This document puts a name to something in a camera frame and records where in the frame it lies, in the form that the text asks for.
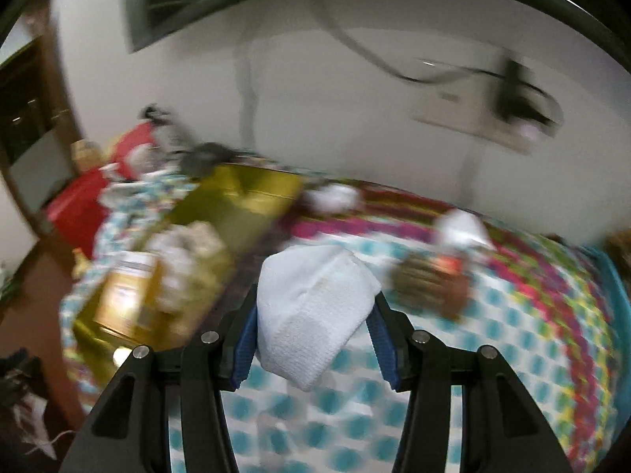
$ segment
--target wall socket panel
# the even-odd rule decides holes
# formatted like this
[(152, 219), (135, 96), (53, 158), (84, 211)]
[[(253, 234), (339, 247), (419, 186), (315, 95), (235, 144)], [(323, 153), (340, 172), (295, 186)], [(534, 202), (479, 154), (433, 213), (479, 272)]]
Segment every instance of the wall socket panel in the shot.
[[(440, 72), (428, 77), (444, 72), (446, 69), (441, 67)], [(493, 112), (492, 106), (499, 84), (500, 80), (497, 78), (472, 74), (445, 84), (419, 86), (420, 99), (412, 109), (411, 117), (424, 123), (483, 137), (517, 153), (531, 154), (536, 140), (521, 135), (516, 127), (501, 121)]]

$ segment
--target crumpled white cloth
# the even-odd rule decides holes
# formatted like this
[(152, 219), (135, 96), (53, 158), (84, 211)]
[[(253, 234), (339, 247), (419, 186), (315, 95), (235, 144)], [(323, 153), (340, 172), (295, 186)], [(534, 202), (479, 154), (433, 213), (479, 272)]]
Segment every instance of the crumpled white cloth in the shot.
[(339, 245), (299, 245), (270, 256), (257, 296), (261, 366), (310, 390), (380, 290), (366, 265)]

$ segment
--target gold tray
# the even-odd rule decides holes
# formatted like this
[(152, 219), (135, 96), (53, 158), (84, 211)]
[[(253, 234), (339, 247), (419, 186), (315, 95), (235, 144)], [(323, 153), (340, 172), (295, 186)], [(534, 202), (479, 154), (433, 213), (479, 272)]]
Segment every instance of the gold tray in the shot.
[[(207, 221), (222, 238), (227, 257), (234, 265), (236, 259), (247, 253), (273, 222), (289, 209), (301, 190), (302, 178), (299, 175), (244, 165), (220, 165), (162, 222), (151, 228), (135, 248), (142, 250), (152, 234), (168, 225)], [(234, 269), (226, 268), (224, 261), (218, 263), (212, 273), (225, 286)], [(87, 300), (75, 319), (73, 333), (83, 362), (91, 369), (97, 383), (105, 387), (118, 368), (113, 354), (121, 346), (121, 341), (105, 333), (93, 320), (102, 291), (103, 286), (100, 286)], [(204, 302), (206, 311), (212, 308), (219, 295), (220, 290), (215, 297)], [(165, 340), (163, 347), (156, 345), (156, 348), (168, 346), (169, 341)]]

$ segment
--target blue gripper pad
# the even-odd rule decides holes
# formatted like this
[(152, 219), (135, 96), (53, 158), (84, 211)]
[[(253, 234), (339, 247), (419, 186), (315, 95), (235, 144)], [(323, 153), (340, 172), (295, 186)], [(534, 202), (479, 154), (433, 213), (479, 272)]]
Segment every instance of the blue gripper pad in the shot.
[(255, 305), (245, 320), (241, 336), (239, 336), (235, 346), (232, 375), (230, 377), (230, 383), (234, 389), (238, 389), (250, 373), (252, 359), (256, 352), (257, 337), (258, 324)]
[(388, 334), (386, 322), (376, 304), (368, 318), (366, 318), (366, 325), (368, 326), (372, 346), (377, 355), (381, 375), (384, 380), (390, 383), (390, 388), (396, 391), (401, 384), (397, 370), (396, 350)]

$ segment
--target metal screw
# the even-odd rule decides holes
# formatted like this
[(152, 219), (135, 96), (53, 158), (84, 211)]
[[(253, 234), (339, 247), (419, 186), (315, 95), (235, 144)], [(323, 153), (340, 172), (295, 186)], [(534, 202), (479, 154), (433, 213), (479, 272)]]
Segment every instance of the metal screw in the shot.
[(145, 358), (149, 354), (149, 347), (147, 345), (141, 345), (140, 347), (136, 347), (132, 352), (136, 359)]
[(214, 330), (209, 330), (201, 335), (201, 341), (207, 345), (214, 343), (217, 340), (219, 340), (219, 333)]
[(430, 334), (426, 330), (416, 330), (412, 333), (412, 340), (423, 345), (430, 341)]
[(491, 347), (490, 345), (484, 345), (481, 352), (487, 359), (495, 359), (497, 357), (497, 349), (495, 349), (495, 347)]

